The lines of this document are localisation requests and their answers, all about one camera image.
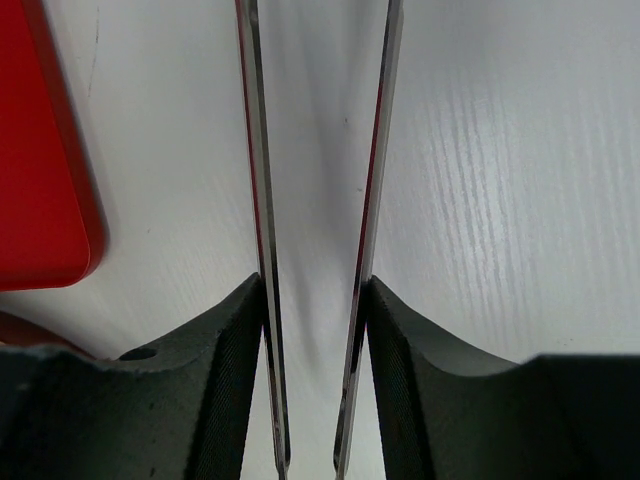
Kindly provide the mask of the red box lid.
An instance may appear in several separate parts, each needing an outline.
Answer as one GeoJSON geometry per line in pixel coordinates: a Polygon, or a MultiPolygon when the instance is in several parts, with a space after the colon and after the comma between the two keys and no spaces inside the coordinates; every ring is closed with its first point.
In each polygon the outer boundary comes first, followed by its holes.
{"type": "Polygon", "coordinates": [[[106,229],[40,1],[1,4],[1,289],[59,288],[93,272],[106,229]]]}

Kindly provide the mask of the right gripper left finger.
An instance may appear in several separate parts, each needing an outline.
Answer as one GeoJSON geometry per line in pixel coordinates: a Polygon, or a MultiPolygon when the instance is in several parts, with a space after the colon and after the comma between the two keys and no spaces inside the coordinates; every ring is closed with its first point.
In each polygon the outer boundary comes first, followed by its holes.
{"type": "Polygon", "coordinates": [[[263,323],[249,276],[223,301],[116,360],[1,351],[5,479],[237,479],[263,323]]]}

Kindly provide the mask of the metal tongs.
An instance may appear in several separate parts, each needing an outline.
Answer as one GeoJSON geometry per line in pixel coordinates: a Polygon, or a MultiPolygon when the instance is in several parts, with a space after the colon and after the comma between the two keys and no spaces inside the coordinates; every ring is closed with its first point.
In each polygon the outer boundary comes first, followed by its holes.
{"type": "MultiPolygon", "coordinates": [[[[255,1],[238,1],[235,8],[259,273],[266,289],[267,317],[263,331],[267,349],[274,456],[278,476],[284,479],[291,460],[291,442],[258,4],[255,1]]],[[[372,278],[403,23],[402,2],[389,2],[351,295],[341,401],[333,447],[333,466],[338,479],[345,478],[350,461],[362,348],[368,319],[368,289],[372,278]]]]}

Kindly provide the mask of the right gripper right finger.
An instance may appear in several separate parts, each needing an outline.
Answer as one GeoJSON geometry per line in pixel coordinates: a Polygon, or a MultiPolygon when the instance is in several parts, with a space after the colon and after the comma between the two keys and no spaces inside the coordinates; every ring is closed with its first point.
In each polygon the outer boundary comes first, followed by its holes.
{"type": "Polygon", "coordinates": [[[483,351],[373,279],[368,342],[390,479],[635,479],[639,359],[483,351]]]}

